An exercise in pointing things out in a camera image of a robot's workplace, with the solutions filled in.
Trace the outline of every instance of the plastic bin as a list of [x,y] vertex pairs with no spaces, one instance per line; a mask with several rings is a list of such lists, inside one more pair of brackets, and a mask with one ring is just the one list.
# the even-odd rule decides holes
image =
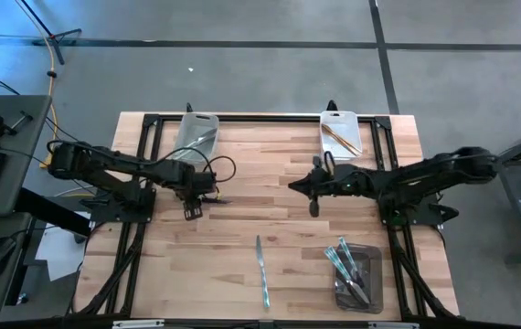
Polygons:
[[[342,273],[335,271],[335,303],[343,310],[362,313],[381,313],[384,309],[382,293],[382,253],[376,247],[348,243],[350,255],[358,267],[358,273],[350,272],[352,277],[360,275],[362,279],[362,290],[368,296],[370,303],[359,302],[348,291],[344,285]],[[337,256],[342,260],[344,266],[350,271],[350,261],[347,259],[342,246],[335,250]]]
[[[358,119],[351,111],[323,111],[320,115],[320,136],[322,141],[322,154],[326,151],[332,153],[334,160],[354,160],[362,155],[362,141],[358,131]],[[358,156],[352,154],[344,146],[338,143],[332,136],[322,130],[322,124],[327,124],[334,133],[347,140],[360,151]]]
[[[196,145],[198,151],[204,154],[209,160],[212,154],[216,151],[218,143],[219,119],[216,115],[201,114],[201,113],[186,113],[179,124],[179,133],[175,140],[174,150],[180,147],[189,146],[195,142],[197,138],[209,132],[212,129],[217,129],[215,136],[207,142]],[[179,151],[171,156],[172,159],[185,161],[192,165],[202,165],[206,162],[204,158],[197,152],[186,150]]]

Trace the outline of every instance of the utensil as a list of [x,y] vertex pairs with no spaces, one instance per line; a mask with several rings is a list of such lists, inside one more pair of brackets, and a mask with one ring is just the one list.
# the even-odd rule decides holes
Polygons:
[[340,238],[338,238],[338,241],[340,241],[340,246],[342,246],[342,250],[346,254],[348,261],[350,261],[350,265],[352,266],[352,272],[357,276],[358,267],[356,266],[356,263],[354,262],[354,259],[352,258],[352,254],[350,254],[350,249],[348,248],[348,245],[346,245],[346,240],[344,239],[344,237],[340,237]]
[[[203,143],[213,139],[216,136],[217,132],[218,132],[218,128],[210,129],[207,132],[202,133],[199,137],[197,137],[194,142],[189,143],[188,145],[183,146],[183,147],[196,148],[199,145],[201,145],[201,144],[203,144]],[[175,154],[171,154],[171,158],[172,159],[180,159],[180,158],[184,157],[186,154],[188,154],[191,151],[192,150],[178,151]]]
[[264,307],[269,308],[271,306],[271,302],[269,301],[269,288],[267,287],[267,273],[264,270],[264,258],[262,257],[261,236],[257,236],[257,260],[259,261],[260,274],[262,277],[262,301],[264,302]]
[[337,133],[334,133],[334,131],[332,130],[332,128],[329,125],[322,123],[322,131],[324,131],[324,133],[327,133],[332,138],[334,138],[336,142],[338,142],[340,145],[344,146],[344,148],[346,150],[348,150],[351,154],[353,154],[355,156],[359,156],[359,154],[362,154],[362,151],[358,150],[349,141],[347,141],[346,139],[344,139],[342,136],[338,135]]
[[340,258],[337,256],[334,247],[327,247],[324,253],[325,256],[334,264],[337,270],[340,271],[342,276],[344,276],[344,279],[346,280],[346,284],[348,286],[348,290],[354,296],[354,298],[359,297],[365,303],[370,303],[370,300],[368,299],[367,295],[364,293],[362,288],[360,288],[360,286],[357,283],[352,281],[350,273],[348,273],[346,267],[344,267],[344,263],[342,263]]

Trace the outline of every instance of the butcher block tabletop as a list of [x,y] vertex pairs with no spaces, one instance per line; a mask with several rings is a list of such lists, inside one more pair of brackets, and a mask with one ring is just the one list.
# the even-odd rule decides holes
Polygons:
[[[145,112],[122,112],[112,149],[136,155]],[[390,116],[399,165],[421,160],[415,118]],[[179,122],[166,122],[159,157],[172,151]],[[360,124],[363,155],[355,165],[376,169],[372,135]],[[214,156],[227,155],[238,172],[218,187],[228,205],[204,205],[203,217],[185,221],[172,191],[157,187],[153,220],[147,225],[134,293],[132,317],[184,319],[399,320],[397,291],[387,231],[377,204],[364,197],[322,197],[320,217],[309,215],[309,200],[287,187],[312,169],[320,153],[318,123],[221,122]],[[151,153],[151,132],[145,154]],[[390,168],[384,134],[380,141]],[[232,172],[229,161],[213,164],[218,180]],[[75,297],[81,309],[112,272],[122,224],[107,223],[92,235]],[[420,274],[453,313],[458,313],[445,249],[438,232],[413,227]],[[256,259],[260,235],[271,307],[262,302]],[[379,314],[343,311],[335,305],[334,267],[324,255],[348,243],[380,248],[384,310]],[[119,288],[122,304],[126,274]],[[412,283],[405,273],[409,306]]]

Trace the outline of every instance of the wooden chopstick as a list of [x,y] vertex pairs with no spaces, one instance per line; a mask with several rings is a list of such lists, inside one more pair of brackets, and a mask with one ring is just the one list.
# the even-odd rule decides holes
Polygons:
[[358,156],[361,152],[352,145],[349,141],[344,139],[342,136],[338,135],[337,133],[334,133],[332,128],[328,126],[327,124],[322,124],[322,130],[326,132],[328,135],[332,136],[340,145],[344,146],[346,150],[348,150],[351,154]]

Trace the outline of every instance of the concrete floor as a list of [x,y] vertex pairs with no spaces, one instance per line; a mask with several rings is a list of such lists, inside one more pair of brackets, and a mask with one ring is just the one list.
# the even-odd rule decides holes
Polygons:
[[[37,0],[54,32],[88,38],[374,42],[367,0]],[[521,0],[378,0],[387,42],[521,43]],[[0,35],[36,36],[12,0],[0,0]],[[63,48],[55,91],[59,124],[110,145],[120,111],[388,113],[374,49]],[[417,118],[424,153],[463,145],[498,154],[521,137],[521,52],[389,51],[402,114]],[[0,46],[0,80],[25,94],[47,92],[45,48]],[[49,138],[44,131],[42,140]],[[39,144],[36,155],[45,156]],[[75,187],[32,164],[27,187],[53,195]],[[521,324],[519,223],[500,181],[458,186],[443,203],[461,211],[446,225],[447,253],[461,314]],[[37,273],[31,302],[5,319],[62,314],[73,278]]]

